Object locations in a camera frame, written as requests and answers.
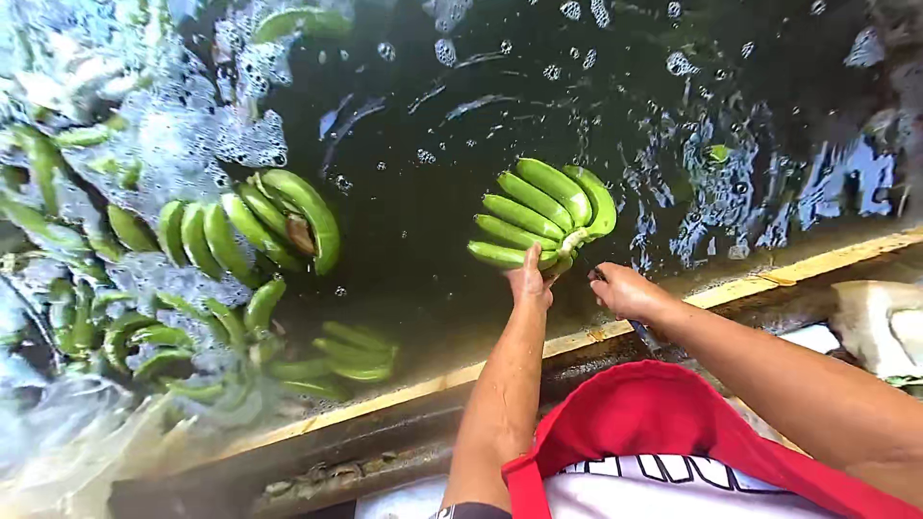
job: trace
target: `person's left hand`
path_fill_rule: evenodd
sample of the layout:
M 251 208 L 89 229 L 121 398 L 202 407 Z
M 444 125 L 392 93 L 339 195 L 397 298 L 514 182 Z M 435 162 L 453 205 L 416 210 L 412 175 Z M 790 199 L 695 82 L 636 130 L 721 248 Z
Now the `person's left hand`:
M 535 305 L 542 310 L 548 310 L 554 302 L 551 285 L 554 284 L 557 276 L 547 280 L 542 279 L 542 273 L 538 270 L 538 257 L 541 254 L 542 247 L 534 243 L 525 252 L 525 261 L 519 269 L 504 272 L 509 279 L 514 307 Z

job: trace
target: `hand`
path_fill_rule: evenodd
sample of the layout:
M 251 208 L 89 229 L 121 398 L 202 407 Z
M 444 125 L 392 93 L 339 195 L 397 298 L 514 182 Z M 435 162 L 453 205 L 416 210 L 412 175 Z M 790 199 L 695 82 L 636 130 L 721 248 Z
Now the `hand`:
M 650 323 L 658 312 L 668 311 L 676 301 L 666 290 L 628 267 L 600 263 L 596 269 L 605 277 L 601 279 L 596 271 L 590 271 L 590 288 L 596 294 L 596 304 L 609 308 L 618 319 Z
M 548 280 L 542 279 L 542 273 L 538 271 L 538 257 L 541 254 L 542 247 L 534 243 L 525 251 L 525 261 L 519 269 L 504 272 L 509 279 L 514 307 L 535 305 L 542 310 L 548 310 L 554 302 L 551 285 L 557 276 Z

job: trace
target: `wooden plank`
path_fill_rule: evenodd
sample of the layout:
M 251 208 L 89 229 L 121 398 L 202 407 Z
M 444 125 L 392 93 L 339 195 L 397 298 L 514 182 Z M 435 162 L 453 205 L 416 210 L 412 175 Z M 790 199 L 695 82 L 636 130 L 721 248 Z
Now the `wooden plank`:
M 919 242 L 923 242 L 923 225 L 902 233 L 882 236 L 852 246 L 824 252 L 817 256 L 798 261 L 787 267 L 772 269 L 767 272 L 761 272 L 759 274 L 719 284 L 716 287 L 709 288 L 698 294 L 688 296 L 685 298 L 685 301 L 699 308 L 716 307 L 735 299 L 740 299 L 741 297 L 752 296 L 759 292 L 771 290 L 776 286 L 790 286 L 798 281 L 825 272 L 834 271 L 862 260 L 869 260 L 884 252 L 907 247 L 908 245 Z M 608 322 L 603 326 L 595 327 L 588 331 L 576 332 L 546 341 L 542 357 L 548 358 L 550 356 L 567 353 L 589 344 L 598 343 L 629 332 L 632 332 L 631 326 L 624 320 Z M 484 362 L 479 362 L 473 366 L 456 369 L 434 379 L 426 380 L 394 392 L 389 392 L 364 402 L 358 402 L 348 407 L 312 416 L 264 434 L 243 438 L 229 445 L 215 458 L 212 458 L 211 461 L 257 449 L 277 441 L 283 441 L 295 436 L 307 434 L 312 430 L 325 428 L 358 416 L 409 402 L 414 398 L 420 398 L 472 382 L 477 380 L 478 376 L 480 376 L 481 370 L 484 369 L 484 364 Z

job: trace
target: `dark water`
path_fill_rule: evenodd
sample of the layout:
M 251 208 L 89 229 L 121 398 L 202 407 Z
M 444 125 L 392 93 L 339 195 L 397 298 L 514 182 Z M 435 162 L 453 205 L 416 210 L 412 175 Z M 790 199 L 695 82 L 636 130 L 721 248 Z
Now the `dark water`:
M 276 317 L 290 337 L 312 337 L 326 319 L 379 327 L 404 344 L 411 378 L 482 357 L 510 298 L 464 246 L 481 195 L 497 191 L 495 176 L 517 156 L 590 167 L 620 210 L 616 232 L 583 248 L 556 285 L 550 336 L 601 317 L 584 281 L 599 261 L 663 279 L 780 247 L 831 214 L 797 201 L 856 148 L 877 108 L 875 67 L 843 64 L 869 25 L 863 2 L 827 2 L 811 15 L 805 2 L 687 1 L 679 18 L 666 15 L 667 2 L 615 2 L 604 29 L 581 7 L 574 21 L 548 0 L 476 2 L 450 35 L 455 68 L 437 60 L 444 35 L 416 2 L 359 4 L 350 37 L 294 45 L 294 84 L 268 106 L 284 120 L 288 169 L 320 188 L 344 245 L 331 275 L 287 276 L 293 289 Z M 383 42 L 393 61 L 379 55 Z M 671 74 L 676 51 L 698 73 Z M 459 66 L 475 54 L 491 59 Z M 544 73 L 555 67 L 551 80 Z M 331 131 L 367 103 L 381 98 L 383 109 L 335 146 L 318 140 L 319 119 L 350 94 Z M 490 95 L 502 100 L 450 115 Z M 706 127 L 713 134 L 700 139 Z M 699 140 L 737 152 L 721 171 L 690 172 L 684 150 Z M 818 158 L 822 149 L 828 157 Z M 869 164 L 874 190 L 887 164 Z M 824 200 L 856 214 L 857 177 L 844 177 Z

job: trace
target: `red apron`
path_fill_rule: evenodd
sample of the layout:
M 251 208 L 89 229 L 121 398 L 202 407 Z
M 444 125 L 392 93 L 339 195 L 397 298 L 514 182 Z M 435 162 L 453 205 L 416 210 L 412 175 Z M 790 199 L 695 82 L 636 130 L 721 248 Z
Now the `red apron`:
M 918 509 L 774 441 L 692 371 L 644 360 L 580 385 L 538 424 L 532 449 L 503 467 L 513 517 L 551 519 L 542 479 L 613 455 L 708 456 L 847 517 L 923 517 Z

